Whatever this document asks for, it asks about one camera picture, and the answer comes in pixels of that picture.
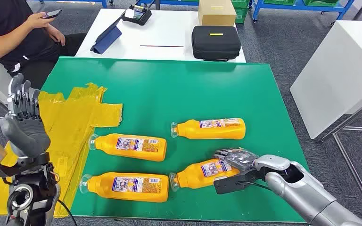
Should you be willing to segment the person's right hand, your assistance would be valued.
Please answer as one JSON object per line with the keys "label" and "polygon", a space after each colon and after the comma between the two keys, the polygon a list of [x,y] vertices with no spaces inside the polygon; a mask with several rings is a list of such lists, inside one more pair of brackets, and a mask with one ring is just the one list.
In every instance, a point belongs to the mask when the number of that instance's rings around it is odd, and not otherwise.
{"label": "person's right hand", "polygon": [[36,13],[30,15],[25,21],[26,27],[29,29],[45,28],[52,22],[55,18],[45,18],[46,13]]}

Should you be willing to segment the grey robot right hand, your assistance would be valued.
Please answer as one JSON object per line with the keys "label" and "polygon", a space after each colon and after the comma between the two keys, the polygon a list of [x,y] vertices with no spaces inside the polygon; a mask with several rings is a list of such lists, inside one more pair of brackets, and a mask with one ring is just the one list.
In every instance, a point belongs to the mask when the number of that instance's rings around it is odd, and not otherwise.
{"label": "grey robot right hand", "polygon": [[259,158],[258,155],[241,147],[216,150],[213,157],[237,168],[240,172],[254,168],[254,161]]}

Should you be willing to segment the person's left hand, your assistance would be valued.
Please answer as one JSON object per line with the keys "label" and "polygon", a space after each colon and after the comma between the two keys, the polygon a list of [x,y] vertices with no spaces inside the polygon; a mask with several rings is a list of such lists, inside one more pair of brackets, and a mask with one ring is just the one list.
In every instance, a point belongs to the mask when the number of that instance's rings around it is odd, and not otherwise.
{"label": "person's left hand", "polygon": [[57,28],[48,24],[45,30],[48,32],[49,36],[55,41],[60,43],[62,47],[66,44],[66,38],[62,32],[60,32]]}

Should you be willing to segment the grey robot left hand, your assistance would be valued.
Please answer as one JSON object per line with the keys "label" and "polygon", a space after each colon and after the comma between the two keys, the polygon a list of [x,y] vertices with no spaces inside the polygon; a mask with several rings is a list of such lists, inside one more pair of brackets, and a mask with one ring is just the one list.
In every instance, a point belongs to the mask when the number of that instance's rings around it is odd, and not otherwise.
{"label": "grey robot left hand", "polygon": [[8,85],[8,113],[0,120],[0,127],[18,157],[36,158],[50,145],[40,116],[39,94],[22,73],[12,77]]}

